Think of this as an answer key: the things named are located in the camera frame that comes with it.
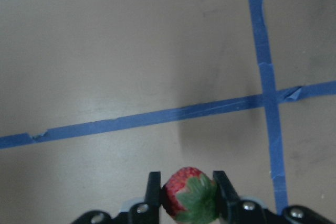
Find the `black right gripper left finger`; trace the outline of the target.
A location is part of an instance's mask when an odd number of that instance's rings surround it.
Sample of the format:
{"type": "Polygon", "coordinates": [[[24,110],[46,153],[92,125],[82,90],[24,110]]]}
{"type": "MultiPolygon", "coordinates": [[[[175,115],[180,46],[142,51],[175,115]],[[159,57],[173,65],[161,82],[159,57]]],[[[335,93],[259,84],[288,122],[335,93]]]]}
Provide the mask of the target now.
{"type": "Polygon", "coordinates": [[[150,172],[145,196],[133,203],[128,210],[122,210],[111,217],[102,210],[87,211],[73,223],[159,223],[160,222],[161,173],[150,172]]]}

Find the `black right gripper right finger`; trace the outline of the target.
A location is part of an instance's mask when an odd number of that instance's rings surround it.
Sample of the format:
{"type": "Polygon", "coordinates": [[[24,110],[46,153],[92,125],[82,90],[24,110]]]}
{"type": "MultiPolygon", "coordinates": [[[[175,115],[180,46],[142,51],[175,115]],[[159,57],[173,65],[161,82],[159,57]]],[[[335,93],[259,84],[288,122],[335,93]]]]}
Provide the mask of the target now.
{"type": "Polygon", "coordinates": [[[275,214],[253,197],[241,197],[226,173],[213,172],[217,184],[217,209],[221,223],[328,223],[333,222],[302,205],[292,205],[275,214]]]}

